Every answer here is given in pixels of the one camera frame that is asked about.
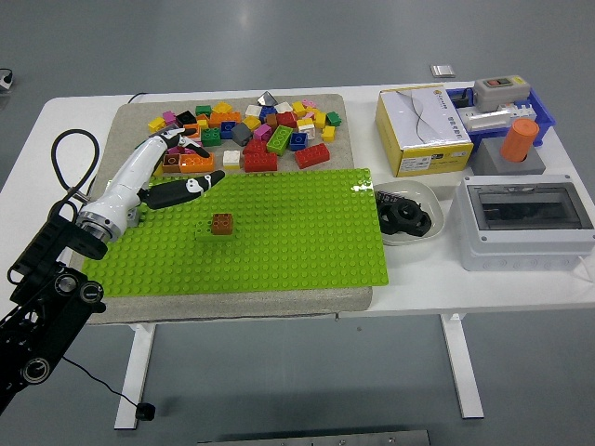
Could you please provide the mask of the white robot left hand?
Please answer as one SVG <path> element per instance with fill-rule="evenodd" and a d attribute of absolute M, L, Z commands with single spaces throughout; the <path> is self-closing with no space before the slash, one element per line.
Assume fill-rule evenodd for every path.
<path fill-rule="evenodd" d="M 93 222 L 113 233 L 124 232 L 128 211 L 140 203 L 153 210 L 187 203 L 204 195 L 225 177 L 223 171 L 216 170 L 203 177 L 170 181 L 150 188 L 148 182 L 158 162 L 167 150 L 177 146 L 191 148 L 202 158 L 209 157 L 183 128 L 150 137 L 133 151 L 101 197 L 81 209 L 78 221 L 81 224 Z"/>

